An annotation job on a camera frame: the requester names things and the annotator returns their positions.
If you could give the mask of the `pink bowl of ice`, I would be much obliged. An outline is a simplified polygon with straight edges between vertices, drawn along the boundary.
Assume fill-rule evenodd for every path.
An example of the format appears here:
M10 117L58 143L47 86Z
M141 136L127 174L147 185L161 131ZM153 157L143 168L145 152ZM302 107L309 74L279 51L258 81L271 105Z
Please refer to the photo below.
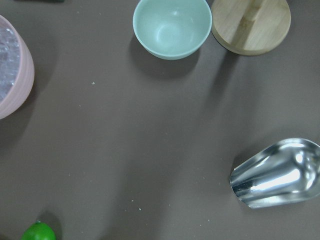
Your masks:
M34 84L31 53L14 26L0 17L0 118L15 112L27 99Z

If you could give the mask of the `wooden cup tree stand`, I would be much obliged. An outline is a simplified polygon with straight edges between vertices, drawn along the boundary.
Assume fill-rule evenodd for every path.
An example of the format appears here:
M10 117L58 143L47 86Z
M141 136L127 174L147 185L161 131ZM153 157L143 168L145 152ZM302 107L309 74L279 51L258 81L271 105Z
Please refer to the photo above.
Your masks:
M243 56L272 51L286 38L291 26L286 0L214 0L211 14L215 39Z

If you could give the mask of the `steel ice scoop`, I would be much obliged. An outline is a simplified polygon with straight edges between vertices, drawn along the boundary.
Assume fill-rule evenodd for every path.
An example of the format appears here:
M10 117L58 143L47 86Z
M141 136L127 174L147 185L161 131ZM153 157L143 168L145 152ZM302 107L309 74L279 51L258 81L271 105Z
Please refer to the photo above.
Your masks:
M235 167L229 183L251 209L316 198L320 195L320 146L305 138L280 140Z

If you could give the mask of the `green lime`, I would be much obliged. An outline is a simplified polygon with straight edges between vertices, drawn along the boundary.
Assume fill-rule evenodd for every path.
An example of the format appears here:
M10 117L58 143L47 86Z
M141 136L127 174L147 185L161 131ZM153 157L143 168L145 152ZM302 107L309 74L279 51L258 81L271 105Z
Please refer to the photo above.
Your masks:
M56 240L56 234L53 229L44 222L35 222L28 227L21 240Z

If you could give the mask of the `mint green bowl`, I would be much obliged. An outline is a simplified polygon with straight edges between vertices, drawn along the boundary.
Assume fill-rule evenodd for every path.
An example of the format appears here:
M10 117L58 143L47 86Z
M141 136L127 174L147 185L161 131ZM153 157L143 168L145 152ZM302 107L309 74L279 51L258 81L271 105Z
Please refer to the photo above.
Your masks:
M137 40L150 54L180 60L206 41L212 12L205 0L141 0L135 7L132 26Z

